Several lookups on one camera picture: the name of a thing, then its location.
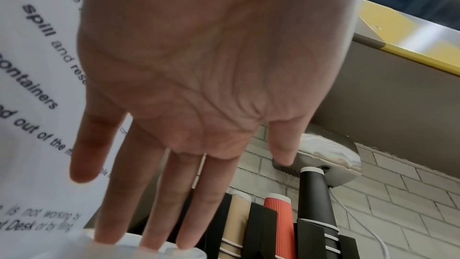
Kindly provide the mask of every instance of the white cable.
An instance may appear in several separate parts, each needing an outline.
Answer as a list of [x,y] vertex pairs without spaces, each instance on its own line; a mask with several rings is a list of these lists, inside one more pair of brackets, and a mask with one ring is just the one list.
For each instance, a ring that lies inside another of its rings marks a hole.
[[352,217],[354,218],[358,224],[360,224],[366,231],[368,231],[377,241],[378,243],[380,244],[380,247],[382,248],[382,253],[383,253],[383,257],[384,259],[391,259],[390,258],[390,252],[388,251],[388,247],[387,245],[385,245],[385,243],[382,241],[382,239],[380,239],[380,237],[374,233],[372,230],[370,230],[369,228],[367,228],[362,222],[360,222],[349,210],[347,207],[345,207],[338,199],[337,197],[335,197],[334,193],[332,192],[332,188],[329,188],[329,192],[331,194],[331,196],[335,199],[335,201],[340,204],[341,207],[344,208],[344,210]]

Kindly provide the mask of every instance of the white paper sign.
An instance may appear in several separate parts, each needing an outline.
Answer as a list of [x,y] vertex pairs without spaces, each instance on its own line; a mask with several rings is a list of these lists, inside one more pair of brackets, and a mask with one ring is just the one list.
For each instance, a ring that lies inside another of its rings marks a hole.
[[83,228],[113,161],[78,185],[69,163],[85,107],[76,52],[82,0],[0,0],[0,259],[32,256]]

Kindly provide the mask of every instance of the white brick wall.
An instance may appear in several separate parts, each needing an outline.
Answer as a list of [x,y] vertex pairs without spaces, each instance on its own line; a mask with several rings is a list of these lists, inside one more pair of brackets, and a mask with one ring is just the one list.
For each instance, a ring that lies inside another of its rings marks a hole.
[[[261,126],[242,156],[232,188],[263,204],[287,195],[297,218],[299,180],[275,170]],[[334,189],[337,198],[388,244],[393,259],[460,258],[460,179],[358,145],[363,177]],[[335,202],[341,233],[356,238],[361,259],[382,259],[377,242]]]

